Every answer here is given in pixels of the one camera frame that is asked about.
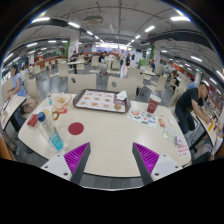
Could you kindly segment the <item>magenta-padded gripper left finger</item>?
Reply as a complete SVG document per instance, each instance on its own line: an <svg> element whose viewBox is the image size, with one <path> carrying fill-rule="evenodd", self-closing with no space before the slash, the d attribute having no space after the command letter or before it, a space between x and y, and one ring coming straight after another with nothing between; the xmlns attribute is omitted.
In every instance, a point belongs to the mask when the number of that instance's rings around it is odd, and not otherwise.
<svg viewBox="0 0 224 224"><path fill-rule="evenodd" d="M65 155L56 154L42 166L42 169L79 185L90 152L90 143L87 142Z"/></svg>

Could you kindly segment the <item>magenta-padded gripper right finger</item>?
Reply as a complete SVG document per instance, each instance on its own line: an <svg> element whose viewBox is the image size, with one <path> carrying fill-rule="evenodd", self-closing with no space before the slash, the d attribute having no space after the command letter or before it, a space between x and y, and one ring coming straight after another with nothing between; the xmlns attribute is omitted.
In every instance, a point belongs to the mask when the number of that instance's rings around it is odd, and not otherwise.
<svg viewBox="0 0 224 224"><path fill-rule="evenodd" d="M135 157L144 185L166 177L182 169L169 155L156 152L134 143L132 153Z"/></svg>

